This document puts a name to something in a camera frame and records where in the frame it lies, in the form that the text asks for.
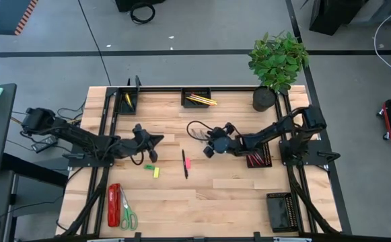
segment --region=green leaves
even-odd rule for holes
[[[258,76],[261,85],[275,91],[290,89],[297,73],[309,64],[303,44],[289,32],[278,36],[266,33],[262,40],[255,41],[254,50],[249,56],[249,68]]]
[[[296,65],[297,64],[297,61],[291,57],[291,56],[287,56],[287,62],[291,65]]]
[[[285,55],[275,56],[275,62],[276,62],[276,64],[281,64],[282,62],[285,61],[286,58],[287,58],[287,56],[285,56]]]

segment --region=green-handled scissors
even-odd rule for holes
[[[125,196],[122,187],[120,187],[120,198],[122,200],[122,205],[125,208],[125,211],[123,212],[123,218],[120,221],[120,229],[130,229],[134,231],[137,229],[138,225],[137,215],[129,207],[127,197]]]

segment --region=potted plant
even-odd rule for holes
[[[254,91],[252,102],[259,112],[273,106],[279,90],[289,90],[297,73],[303,66],[309,65],[304,45],[291,33],[271,37],[266,33],[262,40],[256,40],[254,50],[249,54],[252,58],[249,68],[261,81],[260,87]]]

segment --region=concrete floor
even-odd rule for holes
[[[314,33],[308,30],[312,1],[303,9],[304,0],[292,2],[308,50],[373,49],[375,26],[341,27],[334,36]],[[266,31],[292,32],[282,0],[167,0],[155,6],[155,19],[142,26],[117,12],[113,0],[81,3],[101,50],[249,49]],[[391,49],[390,25],[379,38],[382,49]],[[0,36],[0,52],[36,51],[96,51],[77,0],[41,0],[20,36]],[[336,166],[352,232],[391,237],[391,142],[382,140],[385,128],[375,117],[382,102],[391,99],[391,69],[376,56],[310,60],[332,148],[342,155]],[[257,83],[245,55],[109,56],[104,62],[113,85],[124,85],[135,75],[144,85]],[[306,83],[303,73],[297,82]],[[17,83],[14,110],[23,112],[28,107],[78,108],[89,86],[108,81],[99,57],[26,57],[0,58],[0,83]],[[30,145],[19,131],[11,124],[8,139]],[[55,149],[36,155],[9,143],[5,149],[32,162],[62,154]],[[58,212],[21,217],[17,237],[52,236]]]

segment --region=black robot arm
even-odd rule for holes
[[[137,124],[133,129],[134,138],[121,139],[119,136],[95,135],[82,128],[57,118],[55,113],[44,108],[28,108],[22,123],[23,134],[52,134],[78,145],[92,157],[104,160],[106,156],[122,159],[143,151],[149,151],[152,162],[157,161],[155,146],[164,138],[163,135],[152,135]]]
[[[294,122],[294,118],[300,114],[303,119],[302,125]],[[312,135],[325,128],[326,123],[320,108],[314,106],[296,108],[278,122],[271,124],[256,134],[240,134],[236,127],[231,123],[227,123],[223,128],[215,127],[210,131],[207,131],[208,135],[206,141],[208,141],[208,146],[204,149],[204,153],[209,158],[212,157],[215,152],[230,153],[238,157],[245,156],[256,152],[256,147],[259,144],[268,142],[282,134],[296,132],[296,137],[290,141],[289,152],[298,155],[306,149],[307,142]],[[234,131],[236,131],[238,135],[236,135],[235,139],[232,139],[229,135]]]

